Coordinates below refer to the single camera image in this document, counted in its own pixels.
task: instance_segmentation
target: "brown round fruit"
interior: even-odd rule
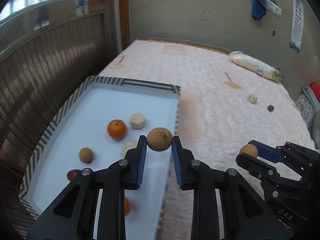
[[[68,171],[67,173],[68,180],[72,181],[79,173],[80,173],[80,170],[78,169]]]
[[[107,127],[108,134],[111,138],[121,141],[127,133],[127,128],[122,120],[112,120]]]
[[[79,152],[79,158],[83,163],[91,163],[93,160],[93,152],[89,148],[82,148]]]
[[[129,199],[125,197],[124,198],[124,215],[126,216],[127,214],[130,213],[130,211],[131,211],[131,203]]]
[[[268,110],[269,110],[270,112],[272,112],[273,109],[274,109],[274,107],[273,107],[272,105],[268,106]]]
[[[162,127],[152,129],[147,135],[147,145],[156,152],[167,150],[172,144],[171,132]]]
[[[258,149],[253,144],[246,144],[240,149],[239,153],[246,153],[254,158],[258,157]]]

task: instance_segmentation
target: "gray and white striped border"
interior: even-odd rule
[[[32,217],[36,220],[39,215],[37,212],[31,207],[31,205],[25,200],[25,197],[28,193],[28,188],[30,185],[31,177],[35,171],[36,165],[40,159],[40,156],[44,150],[44,147],[47,145],[50,137],[56,130],[57,126],[61,122],[62,118],[66,115],[71,106],[76,102],[79,96],[88,88],[91,83],[102,83],[102,84],[111,84],[117,86],[128,86],[149,90],[162,91],[167,93],[178,93],[178,107],[177,114],[175,120],[175,128],[174,134],[177,134],[178,129],[178,118],[180,113],[180,87],[176,85],[157,83],[151,81],[143,81],[143,80],[135,80],[129,78],[116,78],[116,77],[103,77],[103,76],[89,76],[77,89],[76,91],[69,97],[69,99],[63,104],[58,113],[54,116],[52,121],[49,123],[47,129],[44,131],[40,141],[38,142],[36,149],[33,151],[33,154],[30,158],[29,164],[26,168],[26,172],[23,176],[22,183],[20,186],[19,198],[25,208],[30,212]]]

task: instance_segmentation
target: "white tray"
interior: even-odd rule
[[[147,135],[155,127],[165,127],[174,134],[179,100],[180,87],[174,85],[101,76],[87,78],[39,141],[22,181],[20,200],[37,219],[69,183],[68,171],[107,168],[123,158],[121,148],[125,141],[138,141],[140,135]],[[130,127],[130,115],[135,113],[145,116],[146,126],[141,130]],[[122,119],[127,126],[123,141],[114,141],[106,132],[113,119]],[[95,154],[90,164],[79,160],[78,152],[83,147]],[[171,158],[170,149],[162,153],[147,149],[141,188],[125,192],[132,203],[125,221],[128,240],[155,239]]]

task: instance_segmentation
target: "dark red fruit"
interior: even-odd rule
[[[79,174],[80,170],[71,170],[71,171],[68,171],[68,174],[67,174],[67,178],[68,180],[72,181],[78,174]]]
[[[268,110],[269,110],[270,112],[272,112],[273,109],[274,109],[274,107],[273,107],[272,105],[268,106]]]

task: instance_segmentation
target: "pile of clothes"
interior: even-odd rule
[[[316,149],[320,149],[320,84],[313,82],[305,87],[295,104],[307,124]]]

